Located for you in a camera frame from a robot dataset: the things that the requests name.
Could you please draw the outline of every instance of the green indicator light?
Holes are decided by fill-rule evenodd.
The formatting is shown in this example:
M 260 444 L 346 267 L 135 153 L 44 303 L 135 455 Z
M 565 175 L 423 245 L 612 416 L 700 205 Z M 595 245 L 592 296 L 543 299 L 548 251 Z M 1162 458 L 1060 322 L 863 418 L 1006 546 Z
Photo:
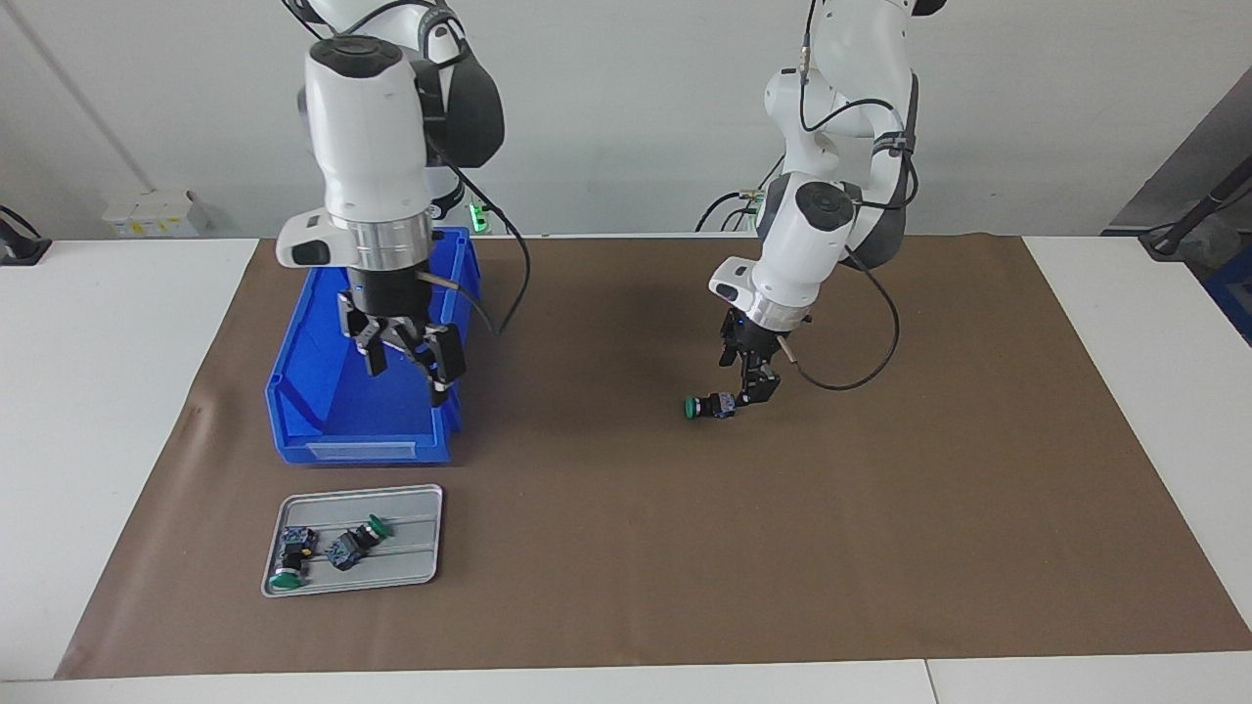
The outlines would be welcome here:
M 473 220 L 475 232 L 487 232 L 491 224 L 487 222 L 487 210 L 478 203 L 470 203 L 470 219 Z

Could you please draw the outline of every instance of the brown paper mat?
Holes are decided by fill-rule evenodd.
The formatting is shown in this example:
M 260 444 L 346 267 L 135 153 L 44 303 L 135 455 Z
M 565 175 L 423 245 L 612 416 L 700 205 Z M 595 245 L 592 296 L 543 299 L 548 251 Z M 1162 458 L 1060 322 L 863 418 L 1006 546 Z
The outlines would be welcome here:
M 471 339 L 458 466 L 363 471 L 274 452 L 262 388 L 303 273 L 263 243 L 58 676 L 1252 648 L 1019 241 L 910 238 L 883 377 L 784 368 L 726 422 L 681 400 L 736 386 L 705 281 L 752 241 L 532 247 L 516 328 Z M 480 257 L 500 311 L 516 253 Z M 853 271 L 816 316 L 795 347 L 821 377 L 888 342 Z M 285 496 L 419 482 L 447 490 L 433 582 L 260 596 Z

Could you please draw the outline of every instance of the metal tray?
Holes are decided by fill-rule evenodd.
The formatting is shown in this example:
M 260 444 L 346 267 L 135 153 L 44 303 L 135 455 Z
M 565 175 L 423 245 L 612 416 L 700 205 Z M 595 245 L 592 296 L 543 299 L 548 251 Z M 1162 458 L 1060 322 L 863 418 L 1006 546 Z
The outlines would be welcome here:
M 382 519 L 393 535 L 351 570 L 334 569 L 322 551 L 344 531 L 366 522 L 369 514 Z M 428 582 L 438 565 L 442 517 L 443 489 L 433 484 L 289 496 L 278 510 L 260 593 L 270 598 L 308 596 Z M 304 561 L 303 586 L 274 589 L 269 576 L 279 557 L 278 536 L 288 526 L 316 530 L 317 552 Z

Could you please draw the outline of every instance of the robotic arm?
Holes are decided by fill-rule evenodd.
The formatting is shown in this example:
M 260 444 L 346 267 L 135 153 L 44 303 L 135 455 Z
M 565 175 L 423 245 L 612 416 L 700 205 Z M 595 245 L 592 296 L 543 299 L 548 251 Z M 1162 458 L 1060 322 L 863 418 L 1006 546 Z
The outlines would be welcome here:
M 278 261 L 347 267 L 341 327 L 369 373 L 387 368 L 392 347 L 422 367 L 432 405 L 442 403 L 466 365 L 459 332 L 427 312 L 432 218 L 463 193 L 446 164 L 481 167 L 503 143 L 500 94 L 442 1 L 284 1 L 338 30 L 309 49 L 299 100 L 326 207 L 287 222 Z
M 810 15 L 801 65 L 777 73 L 765 109 L 786 140 L 782 175 L 765 194 L 757 261 L 731 257 L 709 282 L 730 303 L 720 366 L 741 363 L 739 393 L 689 398 L 689 417 L 725 418 L 769 401 L 780 383 L 770 366 L 786 337 L 809 319 L 821 283 L 839 262 L 871 269 L 904 239 L 913 170 L 918 81 L 905 51 L 913 15 L 947 0 L 824 0 Z M 810 66 L 810 51 L 816 66 Z M 835 182 L 831 135 L 874 140 L 869 179 Z

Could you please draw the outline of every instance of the white table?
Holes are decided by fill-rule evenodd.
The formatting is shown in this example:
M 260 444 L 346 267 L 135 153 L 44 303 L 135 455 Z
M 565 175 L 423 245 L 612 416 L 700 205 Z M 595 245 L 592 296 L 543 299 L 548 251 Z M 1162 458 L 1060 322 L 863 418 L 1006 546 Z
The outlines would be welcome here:
M 0 679 L 51 676 L 254 241 L 59 243 L 0 269 L 0 531 L 73 536 L 0 570 Z M 1131 239 L 1033 238 L 1113 396 L 1252 623 L 1252 351 L 1179 264 Z M 1252 700 L 1252 653 L 810 665 L 239 675 L 0 684 L 0 701 Z

